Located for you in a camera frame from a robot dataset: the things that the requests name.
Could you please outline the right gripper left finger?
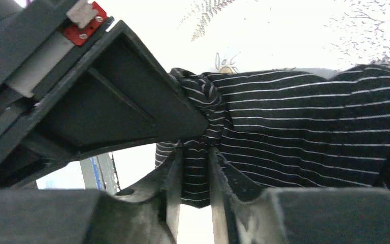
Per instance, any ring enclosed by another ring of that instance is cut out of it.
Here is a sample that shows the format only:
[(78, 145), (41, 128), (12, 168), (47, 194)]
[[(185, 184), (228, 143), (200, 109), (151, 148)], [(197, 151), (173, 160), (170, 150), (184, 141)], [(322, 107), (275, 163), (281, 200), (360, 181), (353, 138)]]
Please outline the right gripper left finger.
[(100, 190), (0, 190), (0, 243), (176, 243), (182, 150), (112, 196)]

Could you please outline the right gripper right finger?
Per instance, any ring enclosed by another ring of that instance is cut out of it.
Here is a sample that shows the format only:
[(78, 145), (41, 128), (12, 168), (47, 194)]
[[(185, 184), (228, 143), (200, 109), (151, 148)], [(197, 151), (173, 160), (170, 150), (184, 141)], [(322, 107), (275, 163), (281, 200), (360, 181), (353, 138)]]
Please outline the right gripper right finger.
[(216, 243), (390, 243), (390, 191), (265, 188), (209, 150)]

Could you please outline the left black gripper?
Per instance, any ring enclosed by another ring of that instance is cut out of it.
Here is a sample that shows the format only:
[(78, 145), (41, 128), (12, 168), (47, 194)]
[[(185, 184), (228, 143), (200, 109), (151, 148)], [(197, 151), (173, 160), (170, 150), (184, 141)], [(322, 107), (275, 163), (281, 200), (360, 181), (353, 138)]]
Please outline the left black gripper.
[(0, 1), (0, 161), (21, 147), (53, 161), (88, 152), (61, 110), (113, 21), (95, 2)]

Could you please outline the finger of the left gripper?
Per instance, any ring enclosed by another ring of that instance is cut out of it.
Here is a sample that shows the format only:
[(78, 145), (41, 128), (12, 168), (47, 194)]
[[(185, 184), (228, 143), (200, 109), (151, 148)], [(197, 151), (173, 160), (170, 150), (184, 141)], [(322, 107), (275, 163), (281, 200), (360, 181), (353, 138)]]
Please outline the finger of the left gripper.
[(0, 186), (124, 148), (202, 135), (205, 117), (122, 21), (31, 98), (0, 89)]

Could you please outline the black striped underwear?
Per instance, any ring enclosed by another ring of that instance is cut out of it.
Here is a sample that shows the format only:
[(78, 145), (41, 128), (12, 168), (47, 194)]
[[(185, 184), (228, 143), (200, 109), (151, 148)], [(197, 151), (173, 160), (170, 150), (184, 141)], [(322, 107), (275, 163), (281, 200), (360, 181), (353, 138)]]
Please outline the black striped underwear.
[(208, 150), (263, 187), (390, 190), (390, 68), (331, 78), (300, 70), (170, 77), (208, 120), (202, 136), (158, 143), (156, 166), (183, 151), (182, 202), (210, 204)]

